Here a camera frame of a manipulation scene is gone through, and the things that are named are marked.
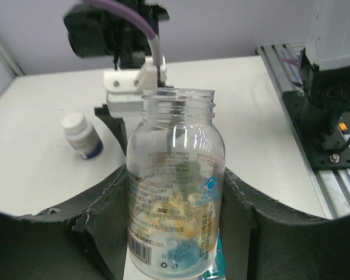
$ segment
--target white bottle cap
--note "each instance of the white bottle cap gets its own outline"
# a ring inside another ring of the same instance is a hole
[[[71,113],[62,119],[61,125],[66,134],[78,134],[87,128],[88,123],[82,113]]]

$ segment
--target bottle neck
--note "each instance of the bottle neck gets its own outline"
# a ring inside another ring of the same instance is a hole
[[[214,91],[156,89],[146,94],[148,91],[143,96],[144,123],[167,127],[212,124]]]

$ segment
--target blue logo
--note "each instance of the blue logo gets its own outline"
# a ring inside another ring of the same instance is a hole
[[[219,185],[218,180],[215,177],[210,177],[208,179],[208,181],[202,185],[201,187],[201,191],[203,191],[204,193],[210,193],[211,190],[216,187],[217,185]]]

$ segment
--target white plastic housing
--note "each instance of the white plastic housing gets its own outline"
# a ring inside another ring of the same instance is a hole
[[[142,109],[143,89],[157,87],[157,66],[153,58],[146,57],[140,69],[106,70],[104,71],[104,88],[106,101],[113,117],[131,117]],[[160,80],[166,81],[166,64],[160,67]]]
[[[315,0],[306,56],[319,70],[350,66],[350,0]]]

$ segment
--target barcode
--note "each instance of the barcode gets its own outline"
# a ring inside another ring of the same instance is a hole
[[[128,245],[131,252],[133,252],[139,261],[144,264],[152,265],[152,248],[137,242],[131,235],[128,236]]]

